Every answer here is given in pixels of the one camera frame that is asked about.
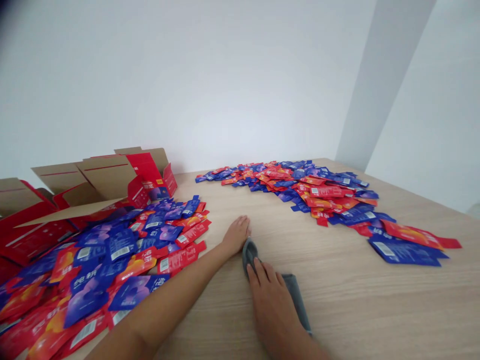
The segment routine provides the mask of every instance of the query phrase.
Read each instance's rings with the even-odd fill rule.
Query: table surface
[[[380,195],[378,210],[400,224],[460,240],[442,267],[391,265],[365,237],[343,225],[322,227],[291,202],[247,187],[195,183],[175,176],[181,201],[200,195],[210,210],[212,249],[239,215],[251,219],[259,256],[296,275],[314,337],[338,359],[480,359],[480,221],[329,159],[331,171],[354,171]],[[83,359],[105,336],[69,359]],[[158,354],[161,359],[267,359],[254,330],[240,255],[213,277]]]

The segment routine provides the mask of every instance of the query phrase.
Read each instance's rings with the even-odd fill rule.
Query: packet barcode
[[[111,255],[111,259],[112,259],[112,260],[115,260],[115,259],[118,258],[119,256],[128,254],[129,252],[130,252],[130,248],[129,248],[128,246],[122,247],[120,250],[115,251],[115,252]]]
[[[83,327],[83,329],[75,336],[73,341],[71,342],[70,349],[73,349],[75,345],[85,339],[88,335],[95,331],[95,327],[97,326],[97,319],[89,322],[87,325]]]

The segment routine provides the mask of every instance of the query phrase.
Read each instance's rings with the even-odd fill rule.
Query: open box flap
[[[7,217],[44,201],[17,177],[0,179],[0,215]]]
[[[142,150],[139,146],[138,147],[129,147],[124,149],[116,149],[115,154],[122,154],[122,155],[133,155],[133,154],[151,154],[151,158],[155,162],[155,165],[160,172],[160,174],[164,175],[164,169],[169,164],[169,160],[167,158],[167,154],[165,153],[165,149],[163,147]]]
[[[54,194],[62,193],[87,181],[73,162],[31,169]]]
[[[100,202],[95,202],[95,203],[90,203],[90,204],[85,204],[85,205],[80,205],[80,206],[75,206],[75,207],[68,207],[64,210],[60,210],[57,212],[54,212],[50,215],[47,216],[42,216],[39,217],[35,220],[23,223],[18,227],[24,227],[28,225],[35,225],[35,224],[41,224],[41,223],[48,223],[52,221],[58,221],[58,220],[65,220],[65,219],[71,219],[71,218],[78,218],[81,216],[87,216],[93,213],[96,213],[103,208],[106,208],[112,204],[115,204],[116,202],[122,200],[123,198],[117,198],[113,200],[106,200],[106,201],[100,201]]]
[[[104,199],[125,198],[129,183],[137,176],[129,160],[121,155],[89,158],[76,165]]]
[[[76,207],[105,201],[102,195],[89,183],[84,182],[53,197],[58,209]]]

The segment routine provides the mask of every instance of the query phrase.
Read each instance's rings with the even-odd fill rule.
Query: cardboard box
[[[115,154],[125,156],[135,173],[143,177],[143,185],[152,201],[173,198],[177,181],[162,147],[148,150],[142,150],[139,146],[116,149]]]
[[[18,178],[0,179],[1,256],[26,266],[76,231],[64,219],[17,227],[57,211],[47,195],[45,189],[34,189]]]

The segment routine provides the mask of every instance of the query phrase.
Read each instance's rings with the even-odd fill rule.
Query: blue snack packet
[[[240,187],[244,187],[244,186],[247,186],[247,182],[246,182],[245,180],[238,180],[237,182],[234,182],[234,183],[232,184],[232,186],[233,186],[234,188],[239,187],[239,186],[240,186]]]
[[[441,267],[442,265],[430,252],[410,241],[378,239],[371,237],[368,243],[389,264],[410,264]]]
[[[304,178],[307,175],[307,172],[304,169],[297,169],[293,172],[291,175],[292,178],[295,180],[300,180],[301,178]]]
[[[305,165],[304,161],[295,161],[290,165],[288,165],[288,169],[295,171],[298,169],[303,169],[304,165]]]
[[[145,226],[143,227],[143,230],[147,230],[147,229],[154,230],[161,227],[163,224],[165,224],[166,214],[167,214],[166,211],[159,211],[159,212],[150,214],[146,219],[146,223],[145,223]]]
[[[151,231],[147,237],[158,239],[159,241],[168,241],[173,243],[179,237],[183,229],[183,226],[172,226],[166,224],[158,229],[157,232]]]
[[[292,165],[292,162],[291,161],[282,161],[282,162],[279,162],[280,166],[284,169],[288,169],[290,165]]]
[[[140,215],[143,211],[144,211],[143,209],[133,209],[132,211],[127,212],[125,215],[120,216],[118,219],[116,219],[116,221],[121,223],[124,221],[133,220],[135,217]]]
[[[180,246],[178,246],[176,243],[174,242],[171,242],[169,245],[168,245],[168,253],[171,254],[171,253],[174,253],[178,250],[181,250],[182,248]]]
[[[347,211],[341,212],[340,215],[345,219],[351,219],[367,212],[373,212],[374,209],[375,207],[373,205],[362,203],[355,205]]]
[[[390,215],[384,213],[384,212],[376,212],[374,211],[376,217],[378,219],[383,219],[383,220],[388,220],[389,222],[392,222],[392,223],[396,223],[397,220],[395,220],[393,217],[391,217]]]
[[[380,242],[391,242],[391,241],[399,241],[399,242],[405,242],[406,240],[403,240],[403,239],[400,239],[398,237],[394,237],[392,235],[390,235],[389,233],[383,231],[382,229],[379,229],[379,228],[375,228],[375,227],[371,227],[369,226],[368,227],[369,230],[371,231],[372,233],[372,236],[370,237],[371,240],[373,241],[380,241]],[[411,242],[411,244],[415,247],[417,247],[418,249],[420,250],[424,250],[426,251],[427,253],[429,253],[433,258],[436,258],[436,259],[450,259],[447,254],[445,254],[442,250],[440,249],[437,249],[437,248],[433,248],[433,247],[429,247],[429,246],[424,246],[424,245],[420,245],[416,242]]]
[[[181,212],[181,217],[186,219],[191,217],[200,205],[200,196],[194,195],[192,200],[186,202],[185,208]]]
[[[115,277],[125,271],[129,264],[130,258],[125,257],[115,262],[104,263],[97,271],[95,277],[98,280],[100,289],[108,289]]]
[[[363,199],[380,199],[379,195],[373,190],[360,190],[355,193],[356,198]]]
[[[291,190],[286,190],[286,191],[278,191],[275,194],[278,196],[278,198],[280,200],[282,200],[284,203],[286,203],[286,202],[292,200],[295,197],[295,194],[297,194],[297,193],[295,192],[295,194],[293,194]]]
[[[169,274],[129,277],[117,291],[108,311],[132,310],[169,279]]]
[[[66,309],[64,329],[93,314],[109,301],[106,288],[96,277],[99,268],[100,265],[92,271],[80,271],[77,277],[71,281],[72,297]]]
[[[137,253],[141,253],[142,251],[145,251],[151,247],[156,247],[157,249],[164,248],[170,245],[170,241],[162,241],[160,239],[147,236],[145,238],[138,239],[136,241],[136,245],[138,247]]]
[[[361,214],[359,214],[359,215],[356,215],[356,216],[354,216],[354,217],[348,217],[348,218],[345,220],[344,224],[345,224],[346,226],[351,226],[351,225],[355,225],[355,224],[360,224],[360,223],[364,223],[364,222],[367,222],[367,221],[371,221],[371,220],[376,219],[376,218],[377,218],[377,216],[375,215],[374,212],[372,212],[372,211],[367,211],[367,212],[363,212],[363,213],[361,213]]]
[[[165,220],[177,220],[182,217],[182,212],[184,211],[184,203],[177,202],[175,203],[169,212],[165,214]]]
[[[277,181],[275,183],[275,186],[277,188],[279,187],[289,187],[289,186],[292,186],[293,184],[296,184],[297,181],[294,181],[294,180],[290,180],[290,181]]]
[[[85,268],[93,269],[99,262],[100,258],[107,254],[105,246],[92,246],[83,247],[77,251],[73,258],[73,267],[82,266]]]
[[[123,258],[130,258],[137,249],[137,239],[130,229],[117,232],[107,240],[107,254],[108,259],[112,262]]]

